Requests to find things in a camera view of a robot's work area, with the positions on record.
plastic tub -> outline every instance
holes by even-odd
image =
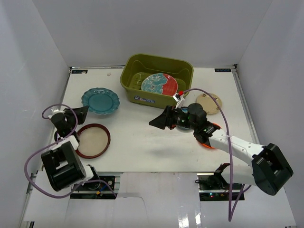
[[[174,77],[178,84],[178,92],[191,87],[193,67],[190,63],[173,58],[136,54],[129,58],[120,77],[120,83],[126,89],[129,101],[157,108],[175,106],[176,102],[171,96],[141,90],[143,80],[157,73],[166,73]]]

blue plate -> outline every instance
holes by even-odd
[[[81,97],[83,106],[89,106],[89,111],[99,115],[111,114],[120,104],[116,93],[106,88],[93,88]]]

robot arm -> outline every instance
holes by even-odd
[[[88,106],[73,109],[77,115],[78,124],[83,124],[86,119]],[[69,109],[63,111],[53,109],[48,116],[57,128],[57,134],[64,138],[73,130],[76,120]],[[60,191],[74,184],[88,180],[97,180],[99,176],[94,167],[83,166],[75,150],[79,146],[79,138],[76,132],[65,138],[60,143],[51,147],[49,151],[42,153],[41,159],[45,167],[48,180],[55,191]]]
[[[228,136],[218,126],[207,120],[207,114],[200,104],[190,104],[188,113],[181,109],[167,106],[163,113],[149,122],[149,125],[165,129],[174,129],[176,126],[187,127],[194,130],[194,137],[200,143],[208,143],[214,148],[229,153]],[[233,177],[235,182],[258,186],[269,195],[276,193],[293,175],[293,170],[280,149],[269,144],[263,146],[250,143],[230,136],[233,156],[243,160],[248,167],[234,167]],[[215,172],[210,182],[218,186],[229,183],[229,163],[221,165]]]

white backdrop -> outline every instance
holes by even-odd
[[[33,0],[69,66],[136,53],[195,66],[240,61],[272,0]]]
[[[239,63],[239,76],[261,143],[280,146],[294,170],[285,185],[298,228],[302,197],[304,1],[272,2]]]
[[[0,227],[17,228],[29,183],[24,162],[48,143],[52,124],[41,112],[60,102],[68,77],[31,0],[0,1],[0,69]]]

beige round plate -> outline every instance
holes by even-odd
[[[222,107],[222,101],[221,99],[216,96],[215,94],[211,94],[217,101],[220,107]],[[215,104],[215,102],[211,99],[210,96],[207,94],[201,94],[196,98],[196,103],[199,103],[203,109],[206,111],[207,114],[216,114],[219,112],[219,108]]]
[[[97,123],[88,124],[78,132],[79,147],[76,153],[83,158],[96,158],[108,148],[111,138],[108,129]]]

